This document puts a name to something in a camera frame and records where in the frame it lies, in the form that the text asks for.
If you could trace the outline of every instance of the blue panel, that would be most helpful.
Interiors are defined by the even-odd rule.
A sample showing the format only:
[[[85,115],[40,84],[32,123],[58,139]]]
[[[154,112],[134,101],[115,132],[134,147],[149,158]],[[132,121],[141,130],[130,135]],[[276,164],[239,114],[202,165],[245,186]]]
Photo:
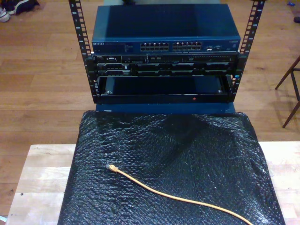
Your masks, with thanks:
[[[200,42],[201,51],[237,51],[240,36],[227,4],[98,7],[95,53],[140,53],[143,43],[168,43],[172,52],[177,42]]]
[[[119,112],[119,113],[163,113],[163,114],[235,113],[233,103],[97,105],[96,111],[111,111],[111,112]]]

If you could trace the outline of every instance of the chair leg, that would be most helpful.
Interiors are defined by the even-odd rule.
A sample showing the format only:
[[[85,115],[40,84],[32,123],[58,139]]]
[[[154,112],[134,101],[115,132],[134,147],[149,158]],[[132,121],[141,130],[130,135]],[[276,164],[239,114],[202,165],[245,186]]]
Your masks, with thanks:
[[[285,79],[287,78],[287,76],[290,74],[290,72],[295,68],[295,66],[300,62],[300,55],[299,57],[296,59],[296,61],[291,65],[291,67],[288,69],[288,71],[285,73],[285,75],[282,77],[281,81],[277,84],[275,90],[277,90],[279,88],[279,86],[283,83],[283,81],[285,81]]]
[[[295,113],[297,112],[297,110],[299,109],[299,107],[300,107],[300,101],[296,104],[295,108],[292,110],[291,114],[289,115],[289,117],[287,118],[286,122],[282,126],[283,128],[286,127],[286,125],[289,123],[289,121],[291,120],[291,118],[293,117],[293,115],[295,115]]]

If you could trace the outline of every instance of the server rack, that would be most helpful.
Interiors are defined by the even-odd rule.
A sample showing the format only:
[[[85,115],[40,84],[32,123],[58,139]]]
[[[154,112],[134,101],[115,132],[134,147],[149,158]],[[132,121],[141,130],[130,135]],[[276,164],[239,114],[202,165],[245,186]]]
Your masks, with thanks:
[[[254,0],[248,19],[244,38],[241,43],[239,52],[236,53],[207,53],[201,54],[201,60],[195,60],[192,63],[198,64],[212,62],[212,59],[227,59],[221,62],[226,62],[231,65],[229,71],[224,71],[224,68],[215,68],[215,73],[203,73],[189,76],[188,74],[178,73],[175,71],[175,76],[148,76],[143,74],[137,75],[136,69],[132,73],[131,68],[128,75],[122,77],[110,77],[110,74],[99,75],[99,65],[103,66],[107,61],[105,57],[100,59],[91,51],[86,25],[83,17],[83,10],[80,0],[69,0],[69,5],[75,25],[75,30],[81,49],[82,59],[84,62],[86,74],[88,77],[93,101],[96,104],[134,104],[134,103],[230,103],[233,102],[237,94],[240,81],[244,72],[244,68],[253,44],[258,23],[263,11],[265,0]],[[142,60],[147,63],[163,62],[173,66],[172,62],[164,61],[163,55],[155,54],[144,55]],[[128,66],[132,64],[130,59],[122,56],[113,57],[113,63],[120,66],[124,63]],[[197,90],[201,86],[193,86],[192,83],[211,84],[210,90]],[[155,86],[160,86],[160,92],[155,92]],[[191,85],[189,91],[183,91],[184,87]]]

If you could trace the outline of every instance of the wooden floor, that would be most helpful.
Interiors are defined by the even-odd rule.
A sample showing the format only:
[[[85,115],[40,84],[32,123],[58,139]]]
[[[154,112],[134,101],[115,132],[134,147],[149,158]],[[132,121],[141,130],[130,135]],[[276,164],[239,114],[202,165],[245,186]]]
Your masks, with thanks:
[[[82,5],[90,38],[99,2]],[[223,2],[243,36],[252,2]],[[299,42],[286,3],[267,1],[235,100],[259,141],[300,140],[299,112],[282,128],[296,105],[291,79],[274,91],[300,54]],[[65,0],[42,0],[40,10],[0,24],[0,215],[9,212],[30,145],[75,143],[83,112],[94,109]]]

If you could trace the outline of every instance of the shoe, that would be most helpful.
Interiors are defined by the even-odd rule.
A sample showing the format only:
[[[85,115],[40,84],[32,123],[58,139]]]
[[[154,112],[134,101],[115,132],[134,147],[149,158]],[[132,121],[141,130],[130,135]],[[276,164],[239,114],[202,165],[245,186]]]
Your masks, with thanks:
[[[3,0],[1,2],[1,7],[3,9],[5,9],[5,11],[10,14],[10,15],[13,15],[15,14],[15,6],[14,6],[14,3],[13,1],[8,1],[8,0]]]
[[[6,22],[10,19],[10,15],[5,11],[5,9],[0,8],[0,22]]]
[[[39,6],[36,0],[13,0],[15,5],[15,14],[18,15],[22,12],[29,12],[35,6]]]

